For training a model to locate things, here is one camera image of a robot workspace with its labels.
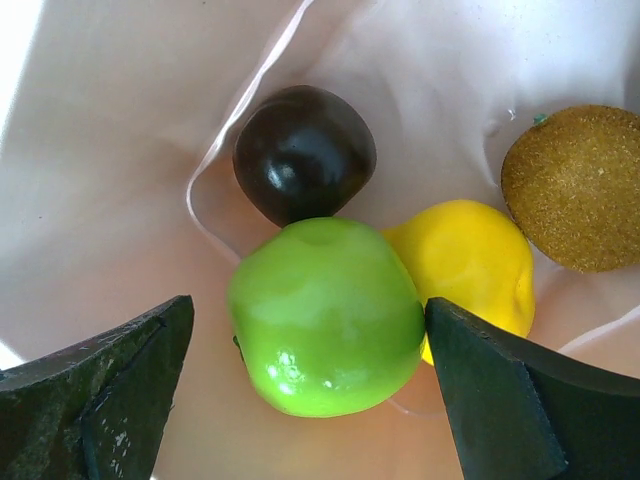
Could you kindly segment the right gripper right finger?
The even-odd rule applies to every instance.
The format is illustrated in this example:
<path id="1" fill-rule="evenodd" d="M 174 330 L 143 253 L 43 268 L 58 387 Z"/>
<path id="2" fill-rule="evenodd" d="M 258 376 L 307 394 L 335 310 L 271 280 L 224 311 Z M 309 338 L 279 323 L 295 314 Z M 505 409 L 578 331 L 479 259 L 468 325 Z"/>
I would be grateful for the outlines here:
<path id="1" fill-rule="evenodd" d="M 425 324 L 467 479 L 636 479 L 639 381 L 431 298 Z"/>

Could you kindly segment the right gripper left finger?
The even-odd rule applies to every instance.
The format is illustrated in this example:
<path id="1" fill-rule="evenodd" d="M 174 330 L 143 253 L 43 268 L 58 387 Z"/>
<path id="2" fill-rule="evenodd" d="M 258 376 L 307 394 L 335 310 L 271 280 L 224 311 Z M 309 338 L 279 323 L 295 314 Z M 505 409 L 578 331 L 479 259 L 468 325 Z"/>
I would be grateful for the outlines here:
<path id="1" fill-rule="evenodd" d="M 151 478 L 193 324 L 177 296 L 2 371 L 2 478 Z"/>

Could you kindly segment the yellow toy lemon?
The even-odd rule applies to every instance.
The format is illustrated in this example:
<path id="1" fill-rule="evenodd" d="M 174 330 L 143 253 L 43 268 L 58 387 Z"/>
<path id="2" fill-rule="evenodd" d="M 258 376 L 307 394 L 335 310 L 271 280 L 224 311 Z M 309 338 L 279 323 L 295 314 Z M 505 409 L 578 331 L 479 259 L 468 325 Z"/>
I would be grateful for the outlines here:
<path id="1" fill-rule="evenodd" d="M 473 200 L 451 200 L 381 233 L 422 303 L 443 297 L 511 334 L 530 334 L 536 307 L 533 252 L 504 213 Z"/>

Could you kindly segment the light green toy fruit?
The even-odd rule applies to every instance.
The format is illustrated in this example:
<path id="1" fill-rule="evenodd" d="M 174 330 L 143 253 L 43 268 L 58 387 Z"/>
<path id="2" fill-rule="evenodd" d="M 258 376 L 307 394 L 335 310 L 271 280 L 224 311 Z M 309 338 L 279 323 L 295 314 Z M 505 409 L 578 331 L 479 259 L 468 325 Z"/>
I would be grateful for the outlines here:
<path id="1" fill-rule="evenodd" d="M 228 306 L 253 387 L 288 415 L 370 409 L 421 361 L 424 313 L 414 284 L 384 237 L 354 220 L 285 227 L 236 267 Z"/>

